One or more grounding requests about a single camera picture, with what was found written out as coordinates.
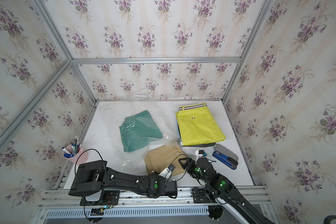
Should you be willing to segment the beige trousers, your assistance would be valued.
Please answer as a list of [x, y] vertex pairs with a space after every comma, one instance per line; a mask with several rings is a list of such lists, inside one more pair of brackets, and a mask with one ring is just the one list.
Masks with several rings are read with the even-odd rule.
[[179, 159], [186, 157], [186, 154], [179, 146], [163, 145], [157, 149], [151, 150], [146, 155], [144, 162], [146, 164], [147, 173], [151, 174], [153, 171], [161, 173], [170, 164], [173, 164], [175, 169], [172, 176], [180, 175], [185, 172], [179, 163]]

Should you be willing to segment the dark grey trousers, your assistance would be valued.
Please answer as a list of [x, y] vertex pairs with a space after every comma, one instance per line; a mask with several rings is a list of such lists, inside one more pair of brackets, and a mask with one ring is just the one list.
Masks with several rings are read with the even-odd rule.
[[210, 147], [214, 146], [220, 138], [220, 132], [196, 122], [177, 126], [181, 145], [184, 147]]

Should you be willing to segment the yellow-green trousers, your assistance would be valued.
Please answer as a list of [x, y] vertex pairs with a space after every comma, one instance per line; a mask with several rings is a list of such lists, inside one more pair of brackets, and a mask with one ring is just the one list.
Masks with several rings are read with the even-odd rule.
[[205, 145], [226, 139], [206, 103], [179, 107], [175, 116], [183, 146]]

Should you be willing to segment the clear plastic vacuum bag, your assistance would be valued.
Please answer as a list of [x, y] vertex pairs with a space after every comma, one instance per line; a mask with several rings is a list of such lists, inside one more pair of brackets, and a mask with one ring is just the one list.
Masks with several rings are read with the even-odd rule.
[[98, 112], [106, 129], [98, 142], [108, 156], [108, 167], [135, 175], [160, 173], [184, 156], [175, 122], [153, 100], [152, 90], [140, 89], [123, 101], [102, 103]]

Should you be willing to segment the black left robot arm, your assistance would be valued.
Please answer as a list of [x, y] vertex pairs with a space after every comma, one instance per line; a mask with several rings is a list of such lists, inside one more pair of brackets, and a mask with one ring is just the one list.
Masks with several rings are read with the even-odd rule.
[[104, 189], [125, 190], [148, 198], [176, 197], [176, 181], [168, 181], [156, 173], [130, 175], [106, 166], [106, 161], [79, 165], [69, 191], [70, 196], [88, 197]]

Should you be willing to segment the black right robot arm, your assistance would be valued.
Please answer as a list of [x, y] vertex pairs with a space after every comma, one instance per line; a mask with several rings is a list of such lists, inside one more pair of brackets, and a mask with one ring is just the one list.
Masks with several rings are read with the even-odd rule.
[[218, 173], [207, 158], [201, 157], [197, 161], [182, 158], [178, 161], [192, 178], [205, 182], [204, 188], [199, 189], [202, 199], [231, 206], [249, 224], [272, 223], [243, 197], [227, 177]]

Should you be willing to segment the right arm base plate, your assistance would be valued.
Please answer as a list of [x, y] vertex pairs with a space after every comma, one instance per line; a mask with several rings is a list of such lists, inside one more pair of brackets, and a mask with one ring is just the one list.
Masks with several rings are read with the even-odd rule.
[[216, 197], [214, 196], [214, 192], [210, 190], [209, 188], [194, 187], [191, 190], [191, 195], [193, 196], [193, 202], [196, 204], [216, 202]]

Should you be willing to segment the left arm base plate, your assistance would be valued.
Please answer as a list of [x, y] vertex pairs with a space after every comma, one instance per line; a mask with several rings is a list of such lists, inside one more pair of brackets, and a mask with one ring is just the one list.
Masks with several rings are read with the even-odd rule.
[[82, 198], [80, 206], [114, 206], [118, 204], [119, 195], [119, 190], [102, 190]]

